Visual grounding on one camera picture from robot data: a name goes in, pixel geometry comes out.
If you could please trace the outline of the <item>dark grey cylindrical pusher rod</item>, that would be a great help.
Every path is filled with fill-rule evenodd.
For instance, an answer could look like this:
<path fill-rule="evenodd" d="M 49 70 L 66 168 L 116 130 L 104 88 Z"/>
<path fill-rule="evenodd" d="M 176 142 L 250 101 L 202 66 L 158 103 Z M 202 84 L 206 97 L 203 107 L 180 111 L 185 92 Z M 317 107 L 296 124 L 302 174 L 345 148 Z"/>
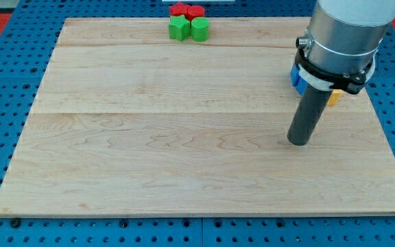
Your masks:
<path fill-rule="evenodd" d="M 332 91 L 307 85 L 287 133 L 290 143 L 305 145 L 309 142 L 331 94 Z"/>

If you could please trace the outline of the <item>black white clamp ring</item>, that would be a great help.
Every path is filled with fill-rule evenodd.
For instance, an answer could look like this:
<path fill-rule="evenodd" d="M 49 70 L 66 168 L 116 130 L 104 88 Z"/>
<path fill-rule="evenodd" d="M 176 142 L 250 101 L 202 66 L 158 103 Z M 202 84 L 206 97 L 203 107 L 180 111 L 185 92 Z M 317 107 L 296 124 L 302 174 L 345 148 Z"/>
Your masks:
<path fill-rule="evenodd" d="M 335 74 L 324 71 L 311 64 L 298 49 L 294 62 L 298 65 L 299 76 L 314 88 L 322 91 L 341 89 L 352 95 L 358 94 L 374 74 L 376 60 L 372 58 L 368 65 L 354 74 Z"/>

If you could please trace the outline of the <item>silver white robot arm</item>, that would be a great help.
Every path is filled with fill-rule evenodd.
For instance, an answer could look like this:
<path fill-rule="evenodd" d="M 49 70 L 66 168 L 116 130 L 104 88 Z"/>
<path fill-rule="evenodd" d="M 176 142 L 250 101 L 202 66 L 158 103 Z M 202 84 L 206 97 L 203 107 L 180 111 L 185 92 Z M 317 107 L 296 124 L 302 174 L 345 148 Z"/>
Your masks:
<path fill-rule="evenodd" d="M 334 90 L 356 95 L 364 88 L 394 18 L 395 0 L 316 1 L 291 68 L 302 96 L 287 133 L 292 144 L 308 143 Z"/>

